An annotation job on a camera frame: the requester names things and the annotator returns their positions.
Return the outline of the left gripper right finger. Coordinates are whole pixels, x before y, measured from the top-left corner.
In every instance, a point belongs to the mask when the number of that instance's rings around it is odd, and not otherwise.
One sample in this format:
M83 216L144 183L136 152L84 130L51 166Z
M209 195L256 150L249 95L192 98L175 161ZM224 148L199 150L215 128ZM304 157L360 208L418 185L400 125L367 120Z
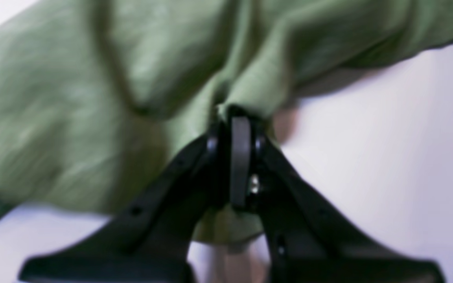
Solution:
M445 281L434 261L402 255L358 229L245 117L240 118L240 206L262 220L270 283Z

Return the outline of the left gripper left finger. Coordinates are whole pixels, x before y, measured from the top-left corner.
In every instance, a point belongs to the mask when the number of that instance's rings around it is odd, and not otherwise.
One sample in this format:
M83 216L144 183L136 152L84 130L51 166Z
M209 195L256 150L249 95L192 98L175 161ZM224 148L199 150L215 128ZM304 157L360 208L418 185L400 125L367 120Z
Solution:
M243 204L243 118L189 143L124 211L65 250L27 260L27 283L192 283L187 254L209 208Z

